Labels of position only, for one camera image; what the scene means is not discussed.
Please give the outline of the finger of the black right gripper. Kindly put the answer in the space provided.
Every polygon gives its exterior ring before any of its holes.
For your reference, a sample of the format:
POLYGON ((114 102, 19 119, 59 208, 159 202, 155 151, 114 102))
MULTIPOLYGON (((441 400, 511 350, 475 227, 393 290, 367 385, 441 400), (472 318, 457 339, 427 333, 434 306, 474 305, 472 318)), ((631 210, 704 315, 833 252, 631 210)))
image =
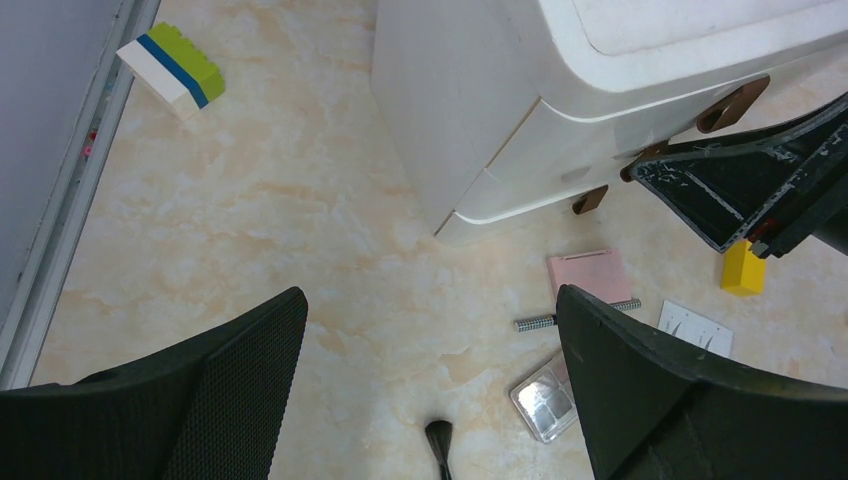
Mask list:
POLYGON ((788 253, 813 236, 847 250, 847 97, 767 128, 642 156, 629 178, 714 250, 788 253))

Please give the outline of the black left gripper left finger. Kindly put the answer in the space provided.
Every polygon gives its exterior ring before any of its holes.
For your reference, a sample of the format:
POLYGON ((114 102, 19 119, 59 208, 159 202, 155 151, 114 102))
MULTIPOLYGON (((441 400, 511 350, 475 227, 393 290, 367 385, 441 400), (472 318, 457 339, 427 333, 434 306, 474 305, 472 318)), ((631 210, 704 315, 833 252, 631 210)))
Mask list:
POLYGON ((292 287, 68 385, 1 395, 5 479, 264 479, 307 324, 292 287))

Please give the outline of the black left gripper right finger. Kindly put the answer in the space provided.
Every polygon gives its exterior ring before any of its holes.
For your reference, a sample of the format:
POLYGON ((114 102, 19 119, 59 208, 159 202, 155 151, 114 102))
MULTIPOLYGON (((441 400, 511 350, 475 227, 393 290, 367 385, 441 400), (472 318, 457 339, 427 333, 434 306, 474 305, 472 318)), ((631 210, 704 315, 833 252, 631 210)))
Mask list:
POLYGON ((711 353, 565 285, 558 330, 598 479, 843 479, 847 393, 711 353))

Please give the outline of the brown eyeshadow palette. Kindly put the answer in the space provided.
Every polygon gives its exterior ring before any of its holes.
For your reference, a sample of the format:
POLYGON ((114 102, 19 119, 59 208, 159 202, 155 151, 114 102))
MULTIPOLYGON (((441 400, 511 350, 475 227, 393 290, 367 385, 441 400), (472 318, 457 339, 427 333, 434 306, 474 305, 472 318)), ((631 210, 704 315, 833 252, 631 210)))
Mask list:
POLYGON ((516 385, 509 397, 534 438, 550 444, 578 420, 562 351, 516 385))

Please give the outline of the pink compact case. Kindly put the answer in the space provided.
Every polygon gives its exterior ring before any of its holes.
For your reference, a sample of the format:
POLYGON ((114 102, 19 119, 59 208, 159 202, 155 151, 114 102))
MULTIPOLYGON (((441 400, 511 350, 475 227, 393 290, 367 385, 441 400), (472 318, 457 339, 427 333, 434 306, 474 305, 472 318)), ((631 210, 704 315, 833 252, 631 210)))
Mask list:
POLYGON ((552 256, 546 263, 554 299, 563 285, 575 285, 608 304, 632 298, 624 262, 617 249, 552 256))

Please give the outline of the white plastic drawer organizer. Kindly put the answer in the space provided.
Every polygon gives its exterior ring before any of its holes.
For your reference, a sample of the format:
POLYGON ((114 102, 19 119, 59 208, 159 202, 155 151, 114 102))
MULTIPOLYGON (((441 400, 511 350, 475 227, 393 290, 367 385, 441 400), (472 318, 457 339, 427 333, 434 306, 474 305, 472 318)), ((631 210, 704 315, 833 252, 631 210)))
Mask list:
POLYGON ((846 51, 843 1, 382 1, 371 87, 431 234, 461 245, 846 51))

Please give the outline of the black makeup brush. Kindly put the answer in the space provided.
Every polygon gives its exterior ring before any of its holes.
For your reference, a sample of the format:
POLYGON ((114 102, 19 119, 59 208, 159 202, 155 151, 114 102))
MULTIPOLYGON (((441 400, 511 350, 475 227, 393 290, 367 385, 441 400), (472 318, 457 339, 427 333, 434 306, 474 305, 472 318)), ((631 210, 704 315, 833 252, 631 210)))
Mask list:
POLYGON ((440 478, 451 480, 449 452, 452 441, 453 425, 443 419, 433 420, 425 427, 425 436, 439 467, 440 478))

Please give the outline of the yellow rectangular toy block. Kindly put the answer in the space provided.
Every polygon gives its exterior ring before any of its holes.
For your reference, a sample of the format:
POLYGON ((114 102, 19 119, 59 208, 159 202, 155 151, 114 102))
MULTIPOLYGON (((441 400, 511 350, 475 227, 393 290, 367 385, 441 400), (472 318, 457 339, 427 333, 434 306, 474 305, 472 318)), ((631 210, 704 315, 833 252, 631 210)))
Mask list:
POLYGON ((731 246, 723 256, 720 288, 739 297, 763 293, 767 261, 751 251, 752 243, 742 240, 731 246))

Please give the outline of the white false eyelash card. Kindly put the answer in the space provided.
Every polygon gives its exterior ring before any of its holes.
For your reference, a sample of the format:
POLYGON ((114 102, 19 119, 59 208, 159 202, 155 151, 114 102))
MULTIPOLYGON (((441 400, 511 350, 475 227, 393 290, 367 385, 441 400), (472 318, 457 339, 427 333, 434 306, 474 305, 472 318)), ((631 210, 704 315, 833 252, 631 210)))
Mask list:
POLYGON ((731 356, 732 330, 671 301, 663 302, 658 329, 713 354, 731 356))

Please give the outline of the silver eyeliner pencil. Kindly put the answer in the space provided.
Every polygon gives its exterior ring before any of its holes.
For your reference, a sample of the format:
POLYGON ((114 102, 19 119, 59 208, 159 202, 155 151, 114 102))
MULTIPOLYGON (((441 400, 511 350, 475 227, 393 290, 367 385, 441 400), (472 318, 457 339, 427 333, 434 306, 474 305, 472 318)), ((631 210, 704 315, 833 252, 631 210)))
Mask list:
MULTIPOLYGON (((626 301, 614 302, 610 304, 610 307, 619 310, 619 311, 630 311, 639 309, 642 306, 642 302, 638 298, 633 298, 626 301)), ((548 328, 552 326, 556 326, 558 324, 557 315, 550 314, 544 316, 536 316, 532 318, 526 318, 521 320, 516 320, 514 322, 515 330, 519 333, 539 330, 543 328, 548 328)))

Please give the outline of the green blue white toy block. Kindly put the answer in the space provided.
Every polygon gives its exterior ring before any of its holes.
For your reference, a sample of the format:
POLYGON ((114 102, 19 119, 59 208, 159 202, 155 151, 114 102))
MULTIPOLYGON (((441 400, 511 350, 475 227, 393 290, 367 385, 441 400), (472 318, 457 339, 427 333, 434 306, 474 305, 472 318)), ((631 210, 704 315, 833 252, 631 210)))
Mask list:
POLYGON ((159 22, 117 50, 118 57, 179 119, 186 120, 218 99, 222 72, 179 28, 159 22))

